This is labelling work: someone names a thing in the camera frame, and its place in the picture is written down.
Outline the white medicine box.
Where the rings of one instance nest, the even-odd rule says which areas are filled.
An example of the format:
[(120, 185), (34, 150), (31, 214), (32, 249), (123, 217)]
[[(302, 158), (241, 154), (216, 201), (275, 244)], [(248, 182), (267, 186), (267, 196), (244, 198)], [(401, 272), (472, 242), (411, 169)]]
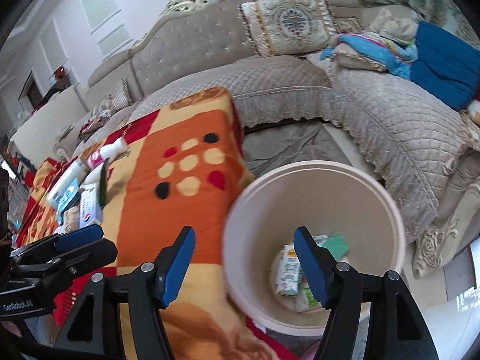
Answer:
[(103, 213), (100, 205), (100, 189), (97, 183), (85, 184), (80, 194), (79, 228), (92, 224), (101, 225)]

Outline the blue folded blanket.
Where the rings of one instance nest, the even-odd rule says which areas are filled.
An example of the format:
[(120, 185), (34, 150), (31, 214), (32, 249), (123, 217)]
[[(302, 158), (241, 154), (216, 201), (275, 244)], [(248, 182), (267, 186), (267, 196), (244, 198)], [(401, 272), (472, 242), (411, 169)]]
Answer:
[(437, 25), (422, 21), (410, 80), (454, 111), (467, 108), (479, 88), (479, 51)]

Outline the beige tufted sofa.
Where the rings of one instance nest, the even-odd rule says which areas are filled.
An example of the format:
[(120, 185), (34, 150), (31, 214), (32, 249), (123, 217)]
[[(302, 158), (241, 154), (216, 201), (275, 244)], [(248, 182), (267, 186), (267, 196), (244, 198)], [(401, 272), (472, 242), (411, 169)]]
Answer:
[(133, 47), (89, 77), (95, 108), (115, 87), (138, 119), (200, 90), (221, 86), (241, 124), (321, 118), (343, 128), (385, 181), (400, 209), (413, 274), (444, 267), (479, 228), (479, 129), (411, 81), (344, 67), (337, 59), (256, 54), (240, 12), (253, 0), (169, 0)]

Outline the green white tissue pack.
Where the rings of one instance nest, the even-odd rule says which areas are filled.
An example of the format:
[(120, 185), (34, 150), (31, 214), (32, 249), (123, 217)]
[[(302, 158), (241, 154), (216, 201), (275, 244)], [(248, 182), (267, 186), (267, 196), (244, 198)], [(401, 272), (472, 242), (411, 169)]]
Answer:
[(302, 314), (321, 309), (322, 305), (313, 297), (312, 290), (307, 282), (300, 284), (298, 295), (294, 300), (295, 311)]

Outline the beige crumpled cloth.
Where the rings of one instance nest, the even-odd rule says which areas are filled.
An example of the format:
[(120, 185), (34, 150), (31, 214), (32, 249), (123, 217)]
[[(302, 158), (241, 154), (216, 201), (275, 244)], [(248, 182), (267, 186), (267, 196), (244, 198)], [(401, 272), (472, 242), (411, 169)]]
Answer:
[(408, 42), (415, 38), (418, 23), (410, 17), (394, 16), (390, 10), (382, 7), (368, 28), (384, 38)]

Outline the white cabinet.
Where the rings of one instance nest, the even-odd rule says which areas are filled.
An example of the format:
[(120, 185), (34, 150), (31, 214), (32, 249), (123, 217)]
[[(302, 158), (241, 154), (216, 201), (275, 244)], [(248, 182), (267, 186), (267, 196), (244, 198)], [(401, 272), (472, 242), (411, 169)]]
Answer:
[(56, 159), (54, 145), (58, 132), (87, 114), (76, 88), (70, 86), (49, 99), (17, 131), (10, 141), (18, 152), (38, 168), (46, 158)]

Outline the ornate embroidered cushion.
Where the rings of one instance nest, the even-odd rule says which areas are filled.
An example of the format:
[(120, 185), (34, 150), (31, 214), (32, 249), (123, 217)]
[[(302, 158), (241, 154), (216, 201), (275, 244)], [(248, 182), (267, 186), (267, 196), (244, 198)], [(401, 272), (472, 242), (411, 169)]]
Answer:
[(257, 0), (239, 10), (249, 40), (264, 58), (319, 51), (338, 34), (328, 0)]

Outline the large white cylindrical bottle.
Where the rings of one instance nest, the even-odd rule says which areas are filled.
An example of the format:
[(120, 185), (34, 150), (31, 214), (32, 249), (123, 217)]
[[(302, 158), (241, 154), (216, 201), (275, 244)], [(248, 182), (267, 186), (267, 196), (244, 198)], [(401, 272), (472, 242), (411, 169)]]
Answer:
[(70, 186), (73, 180), (81, 184), (86, 176), (90, 173), (90, 167), (82, 158), (75, 159), (61, 174), (60, 178), (55, 182), (54, 186), (47, 194), (47, 202), (49, 205), (57, 209), (60, 198), (63, 197), (65, 191)]

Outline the pink label white bottle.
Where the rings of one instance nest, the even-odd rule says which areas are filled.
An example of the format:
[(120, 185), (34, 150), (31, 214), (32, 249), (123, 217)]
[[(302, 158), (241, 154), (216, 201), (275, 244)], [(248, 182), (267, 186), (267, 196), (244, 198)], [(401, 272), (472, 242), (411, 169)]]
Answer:
[(91, 170), (101, 165), (106, 160), (114, 161), (118, 156), (125, 153), (128, 149), (127, 142), (123, 137), (116, 139), (112, 144), (104, 145), (95, 150), (87, 158), (87, 164)]

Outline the colourful striped cloth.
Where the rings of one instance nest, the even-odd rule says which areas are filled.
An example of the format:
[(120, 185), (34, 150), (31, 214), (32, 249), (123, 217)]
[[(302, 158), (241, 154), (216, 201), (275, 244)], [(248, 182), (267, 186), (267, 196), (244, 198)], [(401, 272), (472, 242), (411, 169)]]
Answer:
[(320, 52), (320, 60), (337, 60), (339, 65), (351, 69), (389, 72), (410, 80), (412, 64), (418, 58), (413, 41), (397, 43), (377, 33), (342, 33), (330, 41)]

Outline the blue snack packet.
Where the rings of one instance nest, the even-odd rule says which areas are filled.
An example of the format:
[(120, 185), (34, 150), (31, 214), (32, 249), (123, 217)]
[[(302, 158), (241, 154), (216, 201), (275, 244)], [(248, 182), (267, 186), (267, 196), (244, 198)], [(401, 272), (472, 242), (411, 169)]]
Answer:
[(77, 179), (74, 179), (58, 201), (55, 216), (58, 225), (62, 225), (64, 223), (64, 213), (70, 208), (72, 208), (74, 205), (76, 205), (79, 199), (80, 187)]

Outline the orange patterned fleece blanket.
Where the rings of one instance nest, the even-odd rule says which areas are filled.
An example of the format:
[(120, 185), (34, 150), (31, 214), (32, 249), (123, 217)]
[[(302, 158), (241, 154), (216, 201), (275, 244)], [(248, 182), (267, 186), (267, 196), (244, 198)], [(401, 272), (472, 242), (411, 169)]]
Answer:
[(185, 226), (196, 244), (181, 290), (161, 312), (177, 359), (291, 359), (228, 299), (222, 235), (228, 210), (253, 180), (229, 92), (208, 88), (112, 133), (128, 150), (109, 167), (102, 227), (118, 256), (106, 275), (131, 272)]

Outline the small patterned cushion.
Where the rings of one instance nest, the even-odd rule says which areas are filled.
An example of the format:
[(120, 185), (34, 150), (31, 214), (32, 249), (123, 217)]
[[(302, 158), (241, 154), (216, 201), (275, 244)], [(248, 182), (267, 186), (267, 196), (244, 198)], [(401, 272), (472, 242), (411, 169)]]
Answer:
[(118, 111), (134, 104), (126, 79), (122, 79), (90, 112), (92, 118), (110, 118)]

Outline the santa plush toy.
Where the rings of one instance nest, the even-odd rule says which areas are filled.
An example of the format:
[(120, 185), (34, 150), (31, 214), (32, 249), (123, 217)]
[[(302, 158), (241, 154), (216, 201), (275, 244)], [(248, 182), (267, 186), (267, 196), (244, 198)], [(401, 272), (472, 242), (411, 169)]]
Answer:
[(472, 119), (472, 121), (479, 126), (480, 125), (480, 101), (477, 99), (474, 99), (472, 102), (470, 102), (470, 104), (467, 107), (467, 112), (470, 119)]

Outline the green white carton box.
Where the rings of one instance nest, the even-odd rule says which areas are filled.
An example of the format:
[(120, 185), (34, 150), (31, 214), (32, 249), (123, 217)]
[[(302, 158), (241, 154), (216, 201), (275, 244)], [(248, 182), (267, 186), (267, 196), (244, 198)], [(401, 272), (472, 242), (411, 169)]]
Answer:
[(276, 294), (296, 297), (302, 280), (302, 268), (292, 244), (285, 244), (277, 268)]

